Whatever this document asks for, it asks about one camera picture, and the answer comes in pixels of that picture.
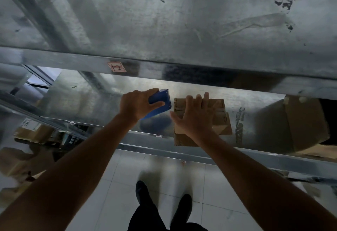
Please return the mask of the person's left hand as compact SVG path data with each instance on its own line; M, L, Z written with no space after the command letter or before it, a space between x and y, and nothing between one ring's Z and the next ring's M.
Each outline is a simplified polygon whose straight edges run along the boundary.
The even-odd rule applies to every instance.
M159 91L158 88L152 88L146 91L132 91L122 96L120 101L121 116L126 117L128 121L137 123L140 119L145 117L149 112L149 97Z

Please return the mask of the person's right hand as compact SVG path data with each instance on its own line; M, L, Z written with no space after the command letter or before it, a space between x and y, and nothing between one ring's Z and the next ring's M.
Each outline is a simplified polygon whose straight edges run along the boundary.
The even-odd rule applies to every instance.
M209 139L217 136L212 129L212 120L210 120L209 93L204 93L203 108L200 112L194 108L194 97L188 95L185 100L186 106L183 115L185 128L183 132L199 147L203 147Z

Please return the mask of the blue tape dispenser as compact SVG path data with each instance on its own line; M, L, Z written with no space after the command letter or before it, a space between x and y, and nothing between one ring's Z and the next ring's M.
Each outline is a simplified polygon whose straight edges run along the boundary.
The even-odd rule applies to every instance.
M152 96L149 97L149 104L154 104L156 102L164 102L165 104L155 110L152 110L149 112L145 117L143 117L141 120L152 118L154 116L157 116L159 114L162 114L172 108L171 105L171 99L169 95L169 90L168 89L161 89L157 93L153 94Z

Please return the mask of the small brown cardboard box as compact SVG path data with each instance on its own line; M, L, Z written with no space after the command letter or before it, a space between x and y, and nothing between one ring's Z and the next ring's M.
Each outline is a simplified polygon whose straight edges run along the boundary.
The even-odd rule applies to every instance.
M229 114L225 110L223 99L209 99L208 107L212 107L216 102L220 102L216 112L213 115L212 129L217 135L232 135ZM184 98L174 99L174 112L180 118L185 113L186 100ZM174 124L174 143L175 146L198 147L198 145L190 139L178 125Z

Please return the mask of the person's left forearm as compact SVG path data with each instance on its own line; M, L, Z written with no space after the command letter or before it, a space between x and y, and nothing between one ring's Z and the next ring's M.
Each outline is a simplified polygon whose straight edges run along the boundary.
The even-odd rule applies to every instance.
M0 215L0 231L65 231L98 186L117 146L141 119L120 111L47 169Z

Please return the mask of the person's right forearm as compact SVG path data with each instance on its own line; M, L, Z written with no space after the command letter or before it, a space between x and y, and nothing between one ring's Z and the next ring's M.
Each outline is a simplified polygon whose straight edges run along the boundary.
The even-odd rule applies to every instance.
M212 130L190 137L221 169L263 231L337 231L337 218L321 204Z

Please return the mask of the pink shelf label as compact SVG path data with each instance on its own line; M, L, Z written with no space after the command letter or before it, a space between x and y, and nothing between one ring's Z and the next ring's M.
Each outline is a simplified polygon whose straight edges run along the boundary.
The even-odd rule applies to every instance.
M121 62L107 62L107 65L112 72L127 72Z

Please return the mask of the grey metal shelf rack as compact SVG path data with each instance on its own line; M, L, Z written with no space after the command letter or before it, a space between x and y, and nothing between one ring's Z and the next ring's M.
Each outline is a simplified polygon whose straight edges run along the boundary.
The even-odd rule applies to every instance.
M121 62L127 72L112 72ZM288 95L337 117L337 0L0 0L0 111L86 139L122 94L225 101L222 136L275 170L337 184L334 160L294 154Z

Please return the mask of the person's black left shoe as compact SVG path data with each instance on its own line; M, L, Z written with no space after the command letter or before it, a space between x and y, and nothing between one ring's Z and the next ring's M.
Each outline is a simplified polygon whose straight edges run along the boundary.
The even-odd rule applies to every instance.
M150 196L147 185L141 180L136 183L136 197L141 209L151 212L157 211L157 207Z

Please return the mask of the person's black shoe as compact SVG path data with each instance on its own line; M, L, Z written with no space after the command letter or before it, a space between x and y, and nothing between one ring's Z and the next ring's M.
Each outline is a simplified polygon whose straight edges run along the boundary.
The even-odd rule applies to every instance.
M147 185L141 180L136 183L136 197L141 209L151 212L157 211L157 207L150 196Z
M189 194L184 194L179 201L178 208L171 220L170 231L180 230L187 221L192 212L192 197Z

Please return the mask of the person's black right shoe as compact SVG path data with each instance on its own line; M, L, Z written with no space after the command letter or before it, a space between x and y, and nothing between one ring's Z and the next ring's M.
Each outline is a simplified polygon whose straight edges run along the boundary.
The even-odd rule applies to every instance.
M187 221L192 212L192 197L189 194L184 194L179 201L178 208L171 220L170 231L180 230Z

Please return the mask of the dark box with pattern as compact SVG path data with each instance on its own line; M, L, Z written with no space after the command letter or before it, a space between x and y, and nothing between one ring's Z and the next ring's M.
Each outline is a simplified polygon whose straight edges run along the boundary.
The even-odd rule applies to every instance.
M88 130L88 126L84 126L84 125L79 125L79 124L74 124L73 125L74 129L80 131L80 132L86 132ZM75 146L77 146L78 144L80 144L81 142L83 142L84 140L73 136L71 134L65 133L63 135L63 139L60 145L60 148L66 148L66 149L72 149Z

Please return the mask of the flat brown cardboard sheet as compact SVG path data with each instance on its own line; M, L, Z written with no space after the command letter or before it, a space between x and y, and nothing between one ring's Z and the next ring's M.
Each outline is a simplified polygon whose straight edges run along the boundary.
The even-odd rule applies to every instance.
M297 151L294 154L337 161L337 145L316 144L310 148Z

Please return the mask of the white labelled cardboard box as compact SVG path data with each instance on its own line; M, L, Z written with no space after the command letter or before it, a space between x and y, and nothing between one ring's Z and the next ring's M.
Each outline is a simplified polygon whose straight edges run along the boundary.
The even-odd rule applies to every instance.
M48 141L55 129L33 119L25 118L15 130L14 137L32 143L44 144Z

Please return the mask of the crumpled brown cardboard box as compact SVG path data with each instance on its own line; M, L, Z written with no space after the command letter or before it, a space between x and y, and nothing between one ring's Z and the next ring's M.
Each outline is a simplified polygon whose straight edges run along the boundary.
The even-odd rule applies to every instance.
M40 149L35 154L4 147L0 149L0 173L23 183L54 165L53 152Z

